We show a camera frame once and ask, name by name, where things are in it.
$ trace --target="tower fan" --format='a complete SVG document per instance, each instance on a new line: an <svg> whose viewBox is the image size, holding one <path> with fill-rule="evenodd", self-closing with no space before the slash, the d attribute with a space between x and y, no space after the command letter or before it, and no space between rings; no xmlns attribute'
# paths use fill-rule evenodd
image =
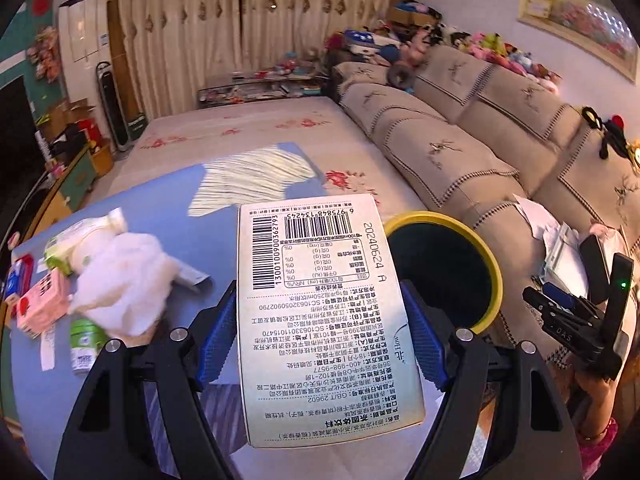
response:
<svg viewBox="0 0 640 480"><path fill-rule="evenodd" d="M113 140L117 149L125 152L131 145L131 138L127 131L127 123L124 120L124 112L122 111L118 89L113 78L111 63L108 61L98 63L95 66L95 75L98 79L98 89L104 113L113 133Z"/></svg>

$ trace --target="television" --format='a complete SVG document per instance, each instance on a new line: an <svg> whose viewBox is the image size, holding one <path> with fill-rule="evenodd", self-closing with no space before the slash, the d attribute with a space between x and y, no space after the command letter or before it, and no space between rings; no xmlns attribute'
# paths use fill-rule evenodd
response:
<svg viewBox="0 0 640 480"><path fill-rule="evenodd" d="M24 236L44 200L32 200L46 176L35 133L24 81L19 77L0 88L0 280L10 261L8 237L15 231ZM46 193L43 189L37 194Z"/></svg>

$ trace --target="picture frame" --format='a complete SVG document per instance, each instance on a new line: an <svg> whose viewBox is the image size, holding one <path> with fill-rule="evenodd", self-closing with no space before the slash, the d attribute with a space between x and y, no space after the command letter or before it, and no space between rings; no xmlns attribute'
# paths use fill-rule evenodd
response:
<svg viewBox="0 0 640 480"><path fill-rule="evenodd" d="M520 0L518 20L573 43L636 82L638 44L610 0Z"/></svg>

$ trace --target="white box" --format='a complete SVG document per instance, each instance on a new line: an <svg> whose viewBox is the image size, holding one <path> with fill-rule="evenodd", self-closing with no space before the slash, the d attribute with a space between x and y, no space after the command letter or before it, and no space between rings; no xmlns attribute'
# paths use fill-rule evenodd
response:
<svg viewBox="0 0 640 480"><path fill-rule="evenodd" d="M424 420L398 277L369 194L240 208L238 343L251 446L336 444Z"/></svg>

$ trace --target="barcode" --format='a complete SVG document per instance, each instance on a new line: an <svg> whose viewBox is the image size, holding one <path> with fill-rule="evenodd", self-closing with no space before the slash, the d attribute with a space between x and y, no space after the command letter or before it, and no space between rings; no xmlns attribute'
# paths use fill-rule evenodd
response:
<svg viewBox="0 0 640 480"><path fill-rule="evenodd" d="M348 213L284 219L284 235L285 238L290 240L296 238L345 235L351 232L351 222L349 222Z"/></svg>
<svg viewBox="0 0 640 480"><path fill-rule="evenodd" d="M271 217L254 218L253 259L254 290L275 287L273 267L273 231Z"/></svg>

